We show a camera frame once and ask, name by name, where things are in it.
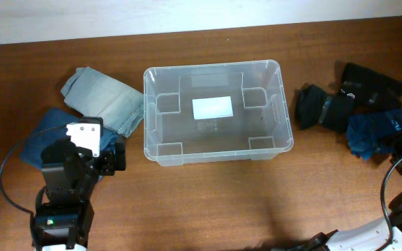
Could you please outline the dark teal cloth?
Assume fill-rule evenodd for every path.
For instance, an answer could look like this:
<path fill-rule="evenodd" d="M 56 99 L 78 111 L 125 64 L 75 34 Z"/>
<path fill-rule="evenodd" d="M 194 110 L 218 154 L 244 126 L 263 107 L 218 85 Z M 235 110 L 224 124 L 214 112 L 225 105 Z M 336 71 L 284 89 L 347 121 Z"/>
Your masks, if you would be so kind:
<path fill-rule="evenodd" d="M 351 154 L 368 160 L 375 153 L 392 153 L 401 134 L 402 108 L 350 116 L 346 139 Z"/>

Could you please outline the black taped cloth bundle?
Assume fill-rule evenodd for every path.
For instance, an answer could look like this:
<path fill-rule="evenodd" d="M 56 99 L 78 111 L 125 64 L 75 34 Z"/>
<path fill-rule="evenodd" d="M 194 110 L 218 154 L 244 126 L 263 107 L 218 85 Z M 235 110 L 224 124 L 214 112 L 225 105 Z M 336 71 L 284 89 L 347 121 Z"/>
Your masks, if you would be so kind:
<path fill-rule="evenodd" d="M 321 125 L 336 133 L 345 133 L 355 107 L 354 99 L 332 95 L 312 84 L 299 91 L 295 120 L 301 130 Z"/>

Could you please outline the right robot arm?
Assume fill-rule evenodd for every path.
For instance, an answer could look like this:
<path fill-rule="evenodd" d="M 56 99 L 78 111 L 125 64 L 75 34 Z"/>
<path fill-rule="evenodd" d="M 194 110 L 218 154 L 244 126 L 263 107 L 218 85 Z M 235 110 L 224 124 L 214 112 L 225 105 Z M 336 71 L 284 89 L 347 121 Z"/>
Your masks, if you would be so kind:
<path fill-rule="evenodd" d="M 320 232 L 292 250 L 365 251 L 402 250 L 402 192 L 386 204 L 385 190 L 395 169 L 402 167 L 402 138 L 394 143 L 391 167 L 380 186 L 380 205 L 383 216 L 360 227 L 325 234 Z"/>

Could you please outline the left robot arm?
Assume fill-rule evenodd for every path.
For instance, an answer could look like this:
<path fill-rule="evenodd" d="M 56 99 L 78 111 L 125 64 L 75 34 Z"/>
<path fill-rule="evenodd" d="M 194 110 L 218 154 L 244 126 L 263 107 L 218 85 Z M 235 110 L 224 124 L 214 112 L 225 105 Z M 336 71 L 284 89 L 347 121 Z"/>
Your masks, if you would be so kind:
<path fill-rule="evenodd" d="M 36 197 L 30 219 L 36 250 L 86 250 L 94 218 L 90 198 L 99 178 L 126 169 L 124 140 L 98 157 L 76 146 L 67 136 L 41 153 L 45 186 Z"/>

